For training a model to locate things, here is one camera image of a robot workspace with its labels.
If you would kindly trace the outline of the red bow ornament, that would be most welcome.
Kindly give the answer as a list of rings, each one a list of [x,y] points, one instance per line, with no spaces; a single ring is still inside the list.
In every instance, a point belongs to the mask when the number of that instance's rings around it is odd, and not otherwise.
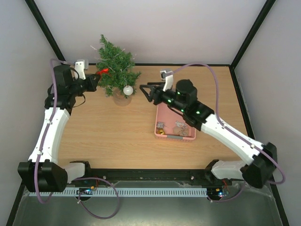
[[[100,76],[102,76],[103,74],[109,74],[109,69],[108,68],[102,69],[100,71],[97,71],[96,74]]]

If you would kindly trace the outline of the white ball ornament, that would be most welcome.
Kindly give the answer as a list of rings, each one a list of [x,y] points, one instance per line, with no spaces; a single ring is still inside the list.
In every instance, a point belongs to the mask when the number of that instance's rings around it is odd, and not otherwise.
[[[132,95],[133,92],[134,92],[134,89],[133,89],[132,86],[127,85],[127,86],[125,86],[125,87],[123,88],[123,93],[124,93],[125,95],[127,95],[127,96]]]

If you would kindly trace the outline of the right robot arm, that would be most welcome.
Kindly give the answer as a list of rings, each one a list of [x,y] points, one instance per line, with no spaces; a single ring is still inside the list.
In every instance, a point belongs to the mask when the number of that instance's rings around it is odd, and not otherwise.
[[[214,185],[222,179],[238,179],[252,187],[263,188],[276,169],[276,146],[257,142],[222,121],[217,112],[198,101],[197,88],[190,80],[178,81],[175,90],[165,86],[163,82],[149,82],[139,88],[149,102],[166,104],[190,127],[214,137],[241,159],[211,161],[205,173],[206,181]]]

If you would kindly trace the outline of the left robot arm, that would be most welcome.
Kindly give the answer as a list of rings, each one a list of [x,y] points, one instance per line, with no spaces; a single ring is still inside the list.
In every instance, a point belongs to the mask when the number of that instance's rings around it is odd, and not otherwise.
[[[66,186],[85,175],[87,161],[73,161],[65,167],[58,165],[58,151],[66,123],[76,98],[85,92],[95,92],[100,80],[98,74],[85,74],[84,61],[74,66],[58,65],[53,68],[54,80],[45,99],[43,126],[28,161],[17,168],[29,192],[62,192]]]

